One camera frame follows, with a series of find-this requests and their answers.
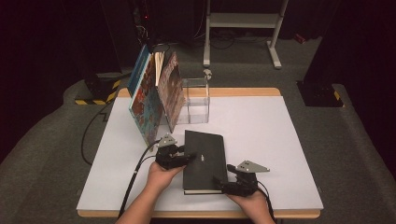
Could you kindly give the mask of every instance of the human hand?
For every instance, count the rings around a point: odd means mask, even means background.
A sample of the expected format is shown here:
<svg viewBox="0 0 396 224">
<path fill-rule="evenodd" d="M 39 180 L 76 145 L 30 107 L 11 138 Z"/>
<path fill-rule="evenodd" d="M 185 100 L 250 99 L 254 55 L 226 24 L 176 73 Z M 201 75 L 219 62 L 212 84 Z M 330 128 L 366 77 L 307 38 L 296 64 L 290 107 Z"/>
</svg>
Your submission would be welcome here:
<svg viewBox="0 0 396 224">
<path fill-rule="evenodd" d="M 270 215 L 268 204 L 265 196 L 256 190 L 252 195 L 241 197 L 226 194 L 231 200 L 238 204 L 244 213 L 256 224 L 258 223 L 275 223 Z"/>
<path fill-rule="evenodd" d="M 160 164 L 154 161 L 148 169 L 148 180 L 145 188 L 153 189 L 158 193 L 161 193 L 170 185 L 173 177 L 182 171 L 184 167 L 186 166 L 165 170 L 160 166 Z"/>
</svg>

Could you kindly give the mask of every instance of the book cover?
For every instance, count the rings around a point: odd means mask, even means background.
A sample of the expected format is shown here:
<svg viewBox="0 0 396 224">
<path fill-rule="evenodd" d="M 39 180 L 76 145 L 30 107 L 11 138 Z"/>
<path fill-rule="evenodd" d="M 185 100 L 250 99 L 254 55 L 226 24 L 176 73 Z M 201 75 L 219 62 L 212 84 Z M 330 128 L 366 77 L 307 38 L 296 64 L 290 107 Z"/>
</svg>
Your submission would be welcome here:
<svg viewBox="0 0 396 224">
<path fill-rule="evenodd" d="M 181 108 L 185 103 L 183 83 L 178 68 L 175 52 L 170 56 L 167 65 L 161 71 L 161 76 L 156 83 L 158 94 L 163 103 L 163 110 L 172 133 L 177 125 Z"/>
<path fill-rule="evenodd" d="M 134 69 L 132 70 L 131 76 L 127 83 L 127 90 L 132 98 L 134 98 L 134 93 L 137 88 L 137 85 L 140 83 L 141 75 L 145 71 L 148 61 L 149 61 L 149 48 L 147 45 L 144 45 L 139 52 L 136 63 L 134 64 Z"/>
<path fill-rule="evenodd" d="M 195 158 L 183 170 L 184 194 L 221 193 L 214 177 L 228 182 L 223 137 L 186 130 L 184 152 L 195 153 Z"/>
<path fill-rule="evenodd" d="M 163 105 L 155 87 L 155 66 L 155 58 L 152 54 L 149 54 L 147 65 L 141 70 L 140 78 L 135 84 L 136 88 L 129 106 L 137 128 L 147 145 L 156 140 L 163 114 Z"/>
</svg>

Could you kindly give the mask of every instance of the table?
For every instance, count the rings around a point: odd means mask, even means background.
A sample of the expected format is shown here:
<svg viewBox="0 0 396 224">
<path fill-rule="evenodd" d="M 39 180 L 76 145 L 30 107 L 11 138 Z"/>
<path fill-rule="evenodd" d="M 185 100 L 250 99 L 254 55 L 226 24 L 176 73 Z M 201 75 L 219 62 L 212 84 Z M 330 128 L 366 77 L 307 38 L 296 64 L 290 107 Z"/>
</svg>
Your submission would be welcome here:
<svg viewBox="0 0 396 224">
<path fill-rule="evenodd" d="M 276 218 L 318 217 L 323 204 L 279 90 L 211 88 L 210 95 L 209 122 L 178 124 L 172 133 L 177 144 L 184 144 L 186 129 L 223 135 L 227 163 L 237 165 L 249 160 L 271 169 L 257 177 L 269 190 Z M 136 163 L 146 148 L 129 114 L 129 103 L 129 94 L 121 91 L 78 202 L 82 217 L 118 215 Z M 158 137 L 166 133 L 162 126 Z M 142 164 L 127 205 L 144 187 L 151 161 Z M 234 181 L 233 174 L 229 173 L 229 179 Z M 153 216 L 246 217 L 224 195 L 183 195 L 182 174 L 175 176 L 163 193 Z"/>
<path fill-rule="evenodd" d="M 282 65 L 277 56 L 275 44 L 279 35 L 280 27 L 285 16 L 289 0 L 282 0 L 279 13 L 255 14 L 255 13 L 211 13 L 210 0 L 207 0 L 204 67 L 210 65 L 210 28 L 211 27 L 238 27 L 238 28 L 272 28 L 272 39 L 267 41 L 267 47 L 273 60 L 274 68 L 280 69 Z"/>
</svg>

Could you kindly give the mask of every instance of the black book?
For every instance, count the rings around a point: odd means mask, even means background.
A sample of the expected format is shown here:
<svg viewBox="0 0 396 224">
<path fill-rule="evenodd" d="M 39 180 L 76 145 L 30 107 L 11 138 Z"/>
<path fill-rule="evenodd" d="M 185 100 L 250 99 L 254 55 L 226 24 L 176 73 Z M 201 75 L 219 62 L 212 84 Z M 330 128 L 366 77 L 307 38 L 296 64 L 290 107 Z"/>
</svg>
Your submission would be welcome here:
<svg viewBox="0 0 396 224">
<path fill-rule="evenodd" d="M 223 137 L 186 130 L 184 153 L 195 154 L 183 171 L 184 194 L 221 193 L 215 178 L 228 181 Z"/>
</svg>

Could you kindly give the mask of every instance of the transparent box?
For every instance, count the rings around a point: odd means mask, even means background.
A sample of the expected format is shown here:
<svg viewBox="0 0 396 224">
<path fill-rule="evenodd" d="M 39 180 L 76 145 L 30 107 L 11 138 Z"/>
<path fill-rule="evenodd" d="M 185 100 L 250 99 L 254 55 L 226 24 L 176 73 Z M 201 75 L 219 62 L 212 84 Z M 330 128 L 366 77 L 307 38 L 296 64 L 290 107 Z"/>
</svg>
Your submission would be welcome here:
<svg viewBox="0 0 396 224">
<path fill-rule="evenodd" d="M 186 102 L 181 108 L 177 124 L 209 122 L 209 84 L 206 78 L 183 78 Z"/>
</svg>

